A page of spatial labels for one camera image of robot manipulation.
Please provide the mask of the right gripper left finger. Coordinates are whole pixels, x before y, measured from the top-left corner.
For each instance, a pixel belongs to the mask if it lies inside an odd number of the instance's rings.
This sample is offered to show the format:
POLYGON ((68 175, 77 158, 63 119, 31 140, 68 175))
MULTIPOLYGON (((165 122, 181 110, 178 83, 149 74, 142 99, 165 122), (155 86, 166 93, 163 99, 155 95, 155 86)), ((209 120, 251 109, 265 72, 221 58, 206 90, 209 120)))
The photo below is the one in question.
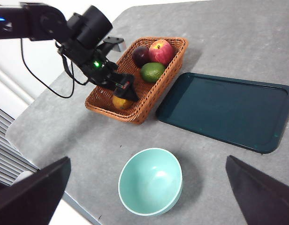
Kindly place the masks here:
POLYGON ((71 161, 63 157, 11 185, 0 185, 0 225, 47 225, 63 197, 71 161))

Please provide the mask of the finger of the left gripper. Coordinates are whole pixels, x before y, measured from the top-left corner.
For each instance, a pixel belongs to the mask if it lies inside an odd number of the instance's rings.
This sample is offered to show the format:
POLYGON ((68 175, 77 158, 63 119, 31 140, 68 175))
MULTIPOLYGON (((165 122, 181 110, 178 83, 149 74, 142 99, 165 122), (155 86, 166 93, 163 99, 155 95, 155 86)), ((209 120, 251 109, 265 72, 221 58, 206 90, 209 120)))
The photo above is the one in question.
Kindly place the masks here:
POLYGON ((114 95, 118 98, 126 99, 129 101, 137 102, 139 100, 133 84, 129 81, 126 81, 124 84, 116 83, 116 89, 114 95))

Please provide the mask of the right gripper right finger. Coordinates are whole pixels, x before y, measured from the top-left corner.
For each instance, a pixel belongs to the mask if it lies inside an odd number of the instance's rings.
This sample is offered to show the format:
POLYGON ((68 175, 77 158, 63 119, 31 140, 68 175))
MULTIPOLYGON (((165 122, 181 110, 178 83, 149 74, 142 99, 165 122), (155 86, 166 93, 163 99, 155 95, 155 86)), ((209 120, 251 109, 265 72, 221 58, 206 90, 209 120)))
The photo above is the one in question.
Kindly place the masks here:
POLYGON ((230 155, 226 172, 249 225, 289 225, 289 186, 230 155))

